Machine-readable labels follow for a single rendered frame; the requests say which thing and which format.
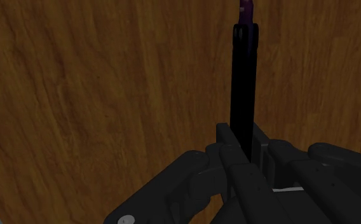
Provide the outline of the black pen with purple tip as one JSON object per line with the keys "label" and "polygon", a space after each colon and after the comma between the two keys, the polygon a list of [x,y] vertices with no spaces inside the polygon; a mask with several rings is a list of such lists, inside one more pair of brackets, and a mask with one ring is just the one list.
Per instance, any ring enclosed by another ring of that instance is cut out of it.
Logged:
{"label": "black pen with purple tip", "polygon": [[248,159],[252,156],[255,72],[253,0],[240,0],[238,23],[233,26],[230,128]]}

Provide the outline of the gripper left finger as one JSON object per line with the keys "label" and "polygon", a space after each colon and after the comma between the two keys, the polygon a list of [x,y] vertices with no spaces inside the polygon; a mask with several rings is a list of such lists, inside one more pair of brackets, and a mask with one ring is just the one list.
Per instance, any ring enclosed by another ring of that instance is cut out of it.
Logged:
{"label": "gripper left finger", "polygon": [[183,153],[126,199],[103,224],[189,224],[211,197],[223,206],[210,224],[272,224],[273,192],[247,155],[261,155],[268,137],[253,126],[252,147],[243,151],[229,125],[216,126],[216,142],[205,151]]}

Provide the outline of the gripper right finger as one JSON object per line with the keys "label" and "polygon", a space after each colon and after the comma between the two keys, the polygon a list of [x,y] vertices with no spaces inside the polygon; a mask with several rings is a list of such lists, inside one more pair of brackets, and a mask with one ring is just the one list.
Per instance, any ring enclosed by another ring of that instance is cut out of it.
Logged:
{"label": "gripper right finger", "polygon": [[251,159],[270,187],[299,188],[332,224],[361,224],[361,153],[329,143],[301,151],[255,125]]}

